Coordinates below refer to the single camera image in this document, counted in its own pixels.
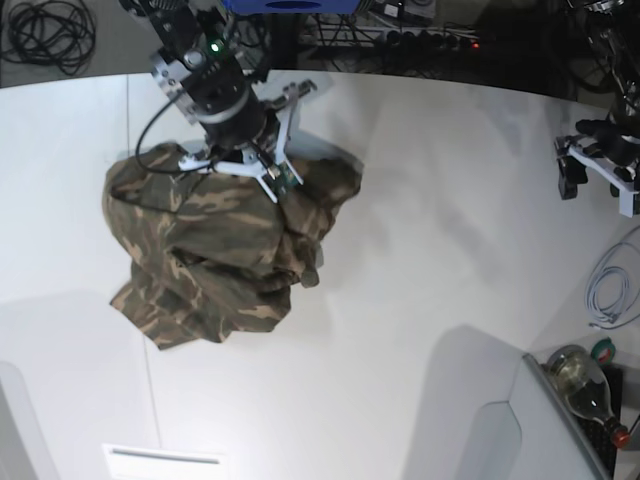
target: camouflage jacket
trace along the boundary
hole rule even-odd
[[[175,168],[183,154],[166,144],[142,161]],[[291,285],[318,284],[320,241],[360,189],[360,174],[343,161],[293,164],[305,184],[276,205],[253,179],[176,180],[142,171],[133,158],[116,163],[103,211],[133,263],[111,304],[160,349],[272,331],[291,308]]]

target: red bottle cap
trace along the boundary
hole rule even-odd
[[[631,435],[626,428],[620,428],[611,435],[611,441],[618,448],[624,448],[631,440]]]

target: blue panel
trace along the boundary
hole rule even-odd
[[[251,13],[353,13],[360,0],[224,0],[228,10]]]

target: white table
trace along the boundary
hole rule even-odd
[[[324,242],[321,285],[294,288],[293,311],[272,334],[162,353],[149,341],[142,352],[140,340],[158,433],[144,420],[144,435],[119,441],[225,453],[234,480],[452,478],[475,409],[508,395],[506,360],[593,334],[584,276],[635,223],[617,214],[595,176],[577,200],[562,202],[552,140],[602,112],[486,87],[345,74],[275,72],[262,94],[309,77],[331,88],[303,105],[301,130],[365,164],[362,193]],[[146,75],[0,93],[0,300],[84,289],[107,302],[128,259],[101,217],[104,173],[166,99]],[[147,144],[200,136],[170,111]],[[117,317],[93,321],[126,323]],[[36,327],[13,324],[7,341],[20,328]],[[59,335],[71,343],[75,331]],[[133,327],[119,335],[141,337]],[[640,329],[613,338],[636,362]],[[134,350],[127,355],[137,358]],[[479,382],[487,369],[493,376]],[[141,398],[123,423],[150,401],[133,393]]]

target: crumpled cloth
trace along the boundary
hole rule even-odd
[[[173,144],[142,156],[175,169]],[[289,313],[290,287],[319,283],[316,256],[361,175],[342,160],[292,164],[304,178],[274,204],[254,179],[212,173],[176,179],[134,158],[107,174],[109,228],[133,259],[131,281],[112,300],[162,350],[233,331],[270,332]]]

